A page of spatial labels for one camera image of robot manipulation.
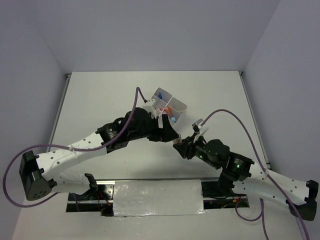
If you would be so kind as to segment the pink small stapler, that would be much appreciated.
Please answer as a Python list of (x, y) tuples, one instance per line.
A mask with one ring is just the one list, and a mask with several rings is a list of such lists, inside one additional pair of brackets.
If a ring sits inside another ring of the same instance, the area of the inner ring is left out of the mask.
[(173, 141), (173, 143), (174, 144), (180, 144), (182, 142), (182, 137), (179, 135), (179, 137), (178, 138), (176, 138), (174, 141)]

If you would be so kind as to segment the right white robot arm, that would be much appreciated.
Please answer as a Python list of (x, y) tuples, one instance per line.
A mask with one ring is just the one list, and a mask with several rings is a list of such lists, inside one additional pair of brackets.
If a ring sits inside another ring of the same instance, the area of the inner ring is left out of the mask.
[(205, 198), (226, 198), (255, 195), (258, 198), (287, 206), (295, 217), (313, 221), (317, 213), (319, 184), (314, 180), (299, 181), (272, 170), (262, 169), (258, 162), (230, 151), (219, 139), (196, 141), (187, 137), (173, 144), (182, 158), (197, 157), (209, 166), (220, 170), (216, 182), (202, 185)]

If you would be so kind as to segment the blue white glue tube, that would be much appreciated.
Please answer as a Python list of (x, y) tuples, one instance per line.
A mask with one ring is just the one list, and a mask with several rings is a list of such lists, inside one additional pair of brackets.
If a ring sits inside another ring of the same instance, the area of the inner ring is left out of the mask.
[(162, 93), (159, 92), (158, 95), (157, 95), (157, 97), (158, 97), (159, 99), (162, 99), (162, 98), (163, 98)]

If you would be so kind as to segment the white compartment organizer box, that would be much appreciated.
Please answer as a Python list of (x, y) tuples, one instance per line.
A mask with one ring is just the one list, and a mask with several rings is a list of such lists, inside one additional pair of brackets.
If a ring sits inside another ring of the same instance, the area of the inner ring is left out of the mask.
[[(162, 93), (162, 99), (158, 98), (159, 92)], [(178, 111), (182, 109), (187, 110), (187, 105), (160, 87), (154, 92), (151, 98), (156, 100), (155, 107), (162, 109), (161, 112), (157, 110), (157, 115), (159, 117), (159, 125), (162, 126), (162, 115), (168, 115), (171, 126), (176, 130), (178, 126), (182, 123), (184, 116), (186, 115), (186, 111), (183, 113), (180, 113)], [(164, 111), (165, 107), (168, 107), (170, 109), (170, 114), (167, 114)], [(173, 122), (171, 120), (171, 117), (175, 117), (176, 122)]]

